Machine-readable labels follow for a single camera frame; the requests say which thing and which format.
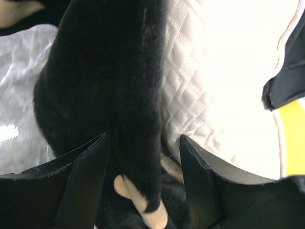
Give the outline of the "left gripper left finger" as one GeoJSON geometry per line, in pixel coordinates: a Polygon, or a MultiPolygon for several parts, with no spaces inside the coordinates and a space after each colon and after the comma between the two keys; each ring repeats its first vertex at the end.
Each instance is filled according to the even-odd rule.
{"type": "Polygon", "coordinates": [[[109,148],[104,133],[48,163],[2,175],[1,228],[92,229],[109,148]]]}

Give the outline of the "black pillowcase with tan flowers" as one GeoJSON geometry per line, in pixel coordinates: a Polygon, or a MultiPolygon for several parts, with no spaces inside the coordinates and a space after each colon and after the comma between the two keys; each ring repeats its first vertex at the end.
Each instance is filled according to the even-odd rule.
{"type": "Polygon", "coordinates": [[[55,38],[30,95],[0,83],[0,128],[21,132],[29,103],[54,159],[110,138],[93,229],[193,229],[181,159],[163,139],[162,98],[169,0],[3,0],[0,64],[12,69],[16,35],[50,25],[55,38]]]}

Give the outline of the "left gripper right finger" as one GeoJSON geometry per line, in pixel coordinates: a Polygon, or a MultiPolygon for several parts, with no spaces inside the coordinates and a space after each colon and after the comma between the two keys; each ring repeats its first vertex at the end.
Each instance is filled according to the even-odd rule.
{"type": "Polygon", "coordinates": [[[305,178],[271,180],[239,169],[180,138],[180,155],[195,229],[302,229],[305,178]]]}

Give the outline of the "white pillow with yellow piping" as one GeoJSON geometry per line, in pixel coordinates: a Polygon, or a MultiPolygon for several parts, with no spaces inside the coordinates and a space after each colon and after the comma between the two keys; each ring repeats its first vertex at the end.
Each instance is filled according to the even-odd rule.
{"type": "Polygon", "coordinates": [[[305,173],[305,3],[170,0],[163,139],[203,148],[218,174],[259,184],[305,173]]]}

